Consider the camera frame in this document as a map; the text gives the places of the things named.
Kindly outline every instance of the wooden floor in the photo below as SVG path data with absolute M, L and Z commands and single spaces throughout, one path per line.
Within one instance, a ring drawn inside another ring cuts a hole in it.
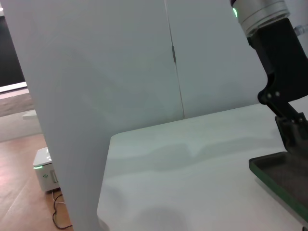
M 52 222 L 52 194 L 41 191 L 32 165 L 36 151 L 44 147 L 42 134 L 0 143 L 0 231 L 58 230 Z M 56 206 L 58 225 L 70 225 L 65 205 Z

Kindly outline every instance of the small white device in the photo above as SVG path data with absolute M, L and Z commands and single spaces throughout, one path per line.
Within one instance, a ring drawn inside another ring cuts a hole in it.
M 37 151 L 33 168 L 43 191 L 46 192 L 60 187 L 48 148 L 42 148 Z

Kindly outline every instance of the silver cylindrical joint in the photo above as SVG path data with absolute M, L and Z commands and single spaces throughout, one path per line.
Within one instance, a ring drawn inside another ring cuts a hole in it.
M 290 15 L 284 0 L 236 0 L 233 8 L 247 37 L 260 27 Z

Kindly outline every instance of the power cord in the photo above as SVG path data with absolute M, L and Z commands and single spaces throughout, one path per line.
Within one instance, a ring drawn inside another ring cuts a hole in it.
M 57 202 L 57 199 L 58 199 L 60 196 L 63 196 L 63 194 L 60 194 L 59 196 L 56 197 L 56 199 L 53 200 L 53 209 L 54 209 L 54 213 L 53 213 L 53 215 L 52 215 L 52 221 L 53 221 L 54 225 L 57 227 L 57 229 L 59 229 L 59 230 L 65 230 L 65 229 L 67 229 L 67 228 L 69 228 L 69 227 L 72 227 L 73 225 L 69 225 L 69 226 L 66 226 L 66 227 L 59 227 L 59 226 L 57 225 L 57 223 L 55 222 L 55 220 L 54 220 L 54 216 L 57 214 L 56 203 L 65 204 L 64 202 Z

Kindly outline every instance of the door hinge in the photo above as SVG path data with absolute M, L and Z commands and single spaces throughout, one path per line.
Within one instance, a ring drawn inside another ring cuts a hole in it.
M 175 50 L 174 50 L 174 46 L 172 46 L 172 54 L 173 54 L 173 60 L 175 63 L 177 63 L 177 59 L 175 57 Z

